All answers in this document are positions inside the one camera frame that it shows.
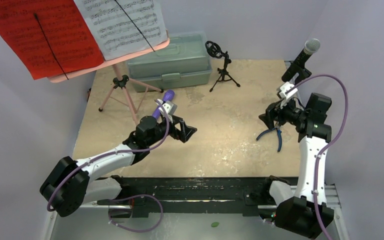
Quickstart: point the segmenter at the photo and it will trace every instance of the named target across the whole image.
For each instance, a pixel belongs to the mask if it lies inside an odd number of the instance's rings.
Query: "white wall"
[[[169,33],[204,30],[232,59],[292,60],[328,0],[160,0]]]
[[[384,239],[384,1],[330,0],[311,33],[321,48],[307,63],[344,81],[349,115],[342,137],[329,150],[327,178],[338,189],[351,239]],[[336,134],[344,101],[327,79],[300,89],[332,97],[328,123]]]
[[[70,155],[95,73],[33,81],[0,37],[0,240],[38,240],[46,201],[39,188]]]

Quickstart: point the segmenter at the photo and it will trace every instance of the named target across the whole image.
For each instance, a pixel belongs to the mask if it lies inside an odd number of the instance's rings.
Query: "worn table surface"
[[[128,73],[125,65],[120,69]],[[209,89],[218,78],[217,67],[223,60],[212,61],[213,73],[206,85],[175,88],[173,102],[176,116],[198,131],[186,143],[168,137],[141,162],[117,169],[110,175],[125,177],[295,177],[299,174],[300,151],[295,127],[285,124],[283,146],[277,152],[276,132],[256,137],[267,127],[258,115],[278,101],[276,89],[282,85],[285,72],[282,60],[233,60],[228,71],[241,87],[232,82],[219,82],[213,92]],[[135,130],[127,106],[109,99],[99,112],[105,95],[115,77],[112,67],[98,70],[80,127],[73,158],[91,157],[110,150]],[[136,93],[127,84],[136,106],[144,93]],[[151,115],[154,99],[164,93],[148,92],[137,114],[138,119]],[[120,89],[113,97],[124,101]]]

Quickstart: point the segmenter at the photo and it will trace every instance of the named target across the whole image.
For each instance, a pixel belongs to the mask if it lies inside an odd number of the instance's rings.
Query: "black microphone handle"
[[[282,81],[283,82],[289,82],[295,74],[297,74],[298,70],[296,66],[299,66],[300,68],[304,69],[305,68],[305,63],[307,60],[311,57],[311,54],[307,54],[304,52],[304,49],[299,53],[299,55],[295,58],[293,61],[293,64],[291,64],[286,72],[282,76]]]

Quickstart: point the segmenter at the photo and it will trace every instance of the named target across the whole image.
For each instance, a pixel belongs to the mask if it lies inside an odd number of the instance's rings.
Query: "microphone grille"
[[[308,39],[304,45],[304,51],[309,55],[317,52],[319,48],[320,48],[320,41],[316,38]]]

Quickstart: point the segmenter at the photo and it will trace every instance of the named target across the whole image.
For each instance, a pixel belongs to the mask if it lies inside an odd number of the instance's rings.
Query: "red paper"
[[[0,0],[0,35],[35,80],[104,62],[73,0]]]

